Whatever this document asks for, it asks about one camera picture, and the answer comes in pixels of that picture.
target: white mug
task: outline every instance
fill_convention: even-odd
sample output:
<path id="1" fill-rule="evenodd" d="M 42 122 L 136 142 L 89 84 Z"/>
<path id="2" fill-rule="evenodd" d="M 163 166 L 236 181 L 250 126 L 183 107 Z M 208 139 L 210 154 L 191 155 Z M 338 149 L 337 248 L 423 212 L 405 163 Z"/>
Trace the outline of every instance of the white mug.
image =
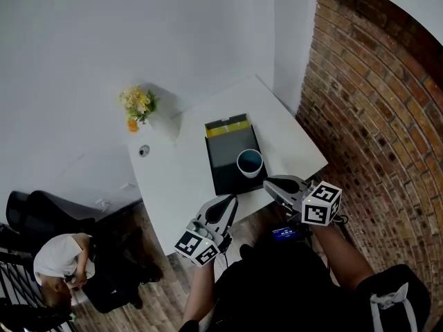
<path id="1" fill-rule="evenodd" d="M 237 157 L 237 167 L 247 178 L 255 178 L 263 167 L 263 157 L 255 149 L 243 150 Z"/>

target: vase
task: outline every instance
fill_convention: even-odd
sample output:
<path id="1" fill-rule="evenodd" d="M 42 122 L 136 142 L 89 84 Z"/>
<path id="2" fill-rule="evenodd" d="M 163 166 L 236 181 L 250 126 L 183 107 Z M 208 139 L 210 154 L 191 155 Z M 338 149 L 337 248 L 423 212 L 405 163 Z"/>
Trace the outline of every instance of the vase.
<path id="1" fill-rule="evenodd" d="M 161 111 L 155 111 L 152 114 L 149 114 L 147 122 L 156 133 L 172 142 L 179 137 L 180 131 L 177 125 Z"/>

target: black shirt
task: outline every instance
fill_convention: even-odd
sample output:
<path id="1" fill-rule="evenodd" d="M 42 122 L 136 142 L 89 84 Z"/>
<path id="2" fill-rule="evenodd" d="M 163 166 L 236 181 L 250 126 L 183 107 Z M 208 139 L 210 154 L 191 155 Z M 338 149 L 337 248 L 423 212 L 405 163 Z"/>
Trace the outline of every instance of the black shirt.
<path id="1" fill-rule="evenodd" d="M 209 331 L 373 331 L 370 296 L 394 293 L 405 282 L 421 331 L 430 298 L 407 266 L 369 277 L 351 293 L 332 283 L 323 261 L 304 243 L 274 243 L 220 277 Z M 380 315 L 384 332 L 410 331 L 403 304 Z M 198 324 L 188 322 L 180 331 L 196 332 Z"/>

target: black pants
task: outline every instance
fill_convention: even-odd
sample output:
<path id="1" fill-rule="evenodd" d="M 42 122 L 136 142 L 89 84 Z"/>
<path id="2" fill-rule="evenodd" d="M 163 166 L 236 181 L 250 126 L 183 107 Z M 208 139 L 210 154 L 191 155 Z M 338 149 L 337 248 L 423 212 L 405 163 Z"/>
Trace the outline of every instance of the black pants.
<path id="1" fill-rule="evenodd" d="M 96 273 L 83 286 L 83 291 L 101 313 L 126 305 L 138 296 L 141 268 L 122 255 L 98 253 L 94 261 Z"/>

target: person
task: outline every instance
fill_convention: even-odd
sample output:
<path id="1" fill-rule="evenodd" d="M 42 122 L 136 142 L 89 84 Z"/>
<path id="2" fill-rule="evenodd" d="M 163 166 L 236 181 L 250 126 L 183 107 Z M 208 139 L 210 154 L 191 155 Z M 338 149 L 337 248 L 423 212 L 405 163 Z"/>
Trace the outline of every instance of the person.
<path id="1" fill-rule="evenodd" d="M 141 268 L 85 233 L 61 234 L 45 243 L 35 256 L 34 274 L 47 307 L 70 311 L 71 289 L 82 288 L 101 313 L 128 303 L 142 309 L 138 285 L 161 276 L 156 266 Z"/>
<path id="2" fill-rule="evenodd" d="M 196 268 L 180 332 L 421 331 L 431 300 L 412 270 L 375 274 L 332 225 L 313 225 L 337 282 L 305 243 L 265 239 L 240 248 L 214 284 L 214 261 Z"/>

